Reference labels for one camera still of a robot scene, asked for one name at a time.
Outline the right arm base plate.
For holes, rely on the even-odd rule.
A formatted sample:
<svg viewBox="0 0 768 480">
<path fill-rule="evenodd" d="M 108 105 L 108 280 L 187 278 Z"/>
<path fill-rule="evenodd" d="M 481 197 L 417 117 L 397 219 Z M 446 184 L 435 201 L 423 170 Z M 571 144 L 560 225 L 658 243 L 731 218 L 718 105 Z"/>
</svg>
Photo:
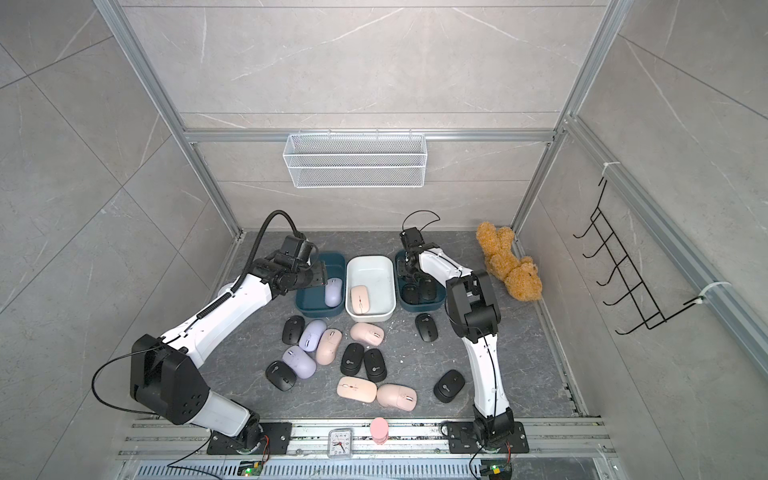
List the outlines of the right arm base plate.
<svg viewBox="0 0 768 480">
<path fill-rule="evenodd" d="M 515 422 L 511 433 L 502 434 L 495 440 L 482 442 L 476 435 L 470 421 L 446 421 L 439 427 L 440 433 L 448 441 L 451 454 L 474 454 L 481 450 L 488 453 L 523 454 L 530 451 L 524 426 Z"/>
</svg>

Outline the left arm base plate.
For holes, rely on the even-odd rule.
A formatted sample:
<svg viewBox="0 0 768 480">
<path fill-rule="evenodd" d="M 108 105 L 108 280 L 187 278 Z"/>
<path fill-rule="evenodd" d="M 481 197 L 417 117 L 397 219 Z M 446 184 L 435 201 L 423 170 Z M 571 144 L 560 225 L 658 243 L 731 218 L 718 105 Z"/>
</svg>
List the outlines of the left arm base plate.
<svg viewBox="0 0 768 480">
<path fill-rule="evenodd" d="M 208 455 L 258 455 L 264 452 L 284 455 L 291 440 L 293 425 L 290 422 L 248 424 L 235 437 L 213 432 L 206 447 Z"/>
</svg>

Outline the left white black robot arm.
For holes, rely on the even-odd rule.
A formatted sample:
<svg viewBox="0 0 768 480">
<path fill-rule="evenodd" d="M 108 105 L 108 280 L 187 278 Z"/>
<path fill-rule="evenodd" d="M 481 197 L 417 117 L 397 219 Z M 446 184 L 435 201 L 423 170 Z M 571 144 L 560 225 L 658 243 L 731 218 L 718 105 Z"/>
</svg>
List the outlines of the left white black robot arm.
<svg viewBox="0 0 768 480">
<path fill-rule="evenodd" d="M 311 258 L 314 244 L 302 233 L 247 266 L 215 300 L 159 337 L 143 335 L 132 346 L 129 393 L 175 425 L 192 424 L 231 439 L 250 453 L 263 437 L 259 415 L 210 389 L 199 368 L 248 317 L 290 291 L 327 280 L 325 265 Z"/>
</svg>

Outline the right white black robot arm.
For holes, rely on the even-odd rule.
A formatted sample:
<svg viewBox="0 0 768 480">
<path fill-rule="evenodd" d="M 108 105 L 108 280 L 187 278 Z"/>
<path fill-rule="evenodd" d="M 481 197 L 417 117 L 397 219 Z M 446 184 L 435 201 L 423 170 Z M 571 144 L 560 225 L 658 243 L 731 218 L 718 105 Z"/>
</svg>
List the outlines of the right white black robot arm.
<svg viewBox="0 0 768 480">
<path fill-rule="evenodd" d="M 481 446 L 495 448 L 514 433 L 515 418 L 499 366 L 500 309 L 490 275 L 457 263 L 438 245 L 425 241 L 416 227 L 402 230 L 400 240 L 405 272 L 430 277 L 445 289 L 448 319 L 470 362 L 475 436 Z"/>
</svg>

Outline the purple mouse bottom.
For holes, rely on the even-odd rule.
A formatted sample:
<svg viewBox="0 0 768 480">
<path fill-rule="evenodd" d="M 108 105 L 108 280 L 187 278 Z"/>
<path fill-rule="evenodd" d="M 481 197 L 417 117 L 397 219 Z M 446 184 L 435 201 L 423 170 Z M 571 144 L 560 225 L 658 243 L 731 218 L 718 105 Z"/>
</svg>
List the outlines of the purple mouse bottom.
<svg viewBox="0 0 768 480">
<path fill-rule="evenodd" d="M 343 300 L 343 280 L 329 278 L 324 289 L 324 303 L 328 308 L 336 308 Z"/>
</svg>

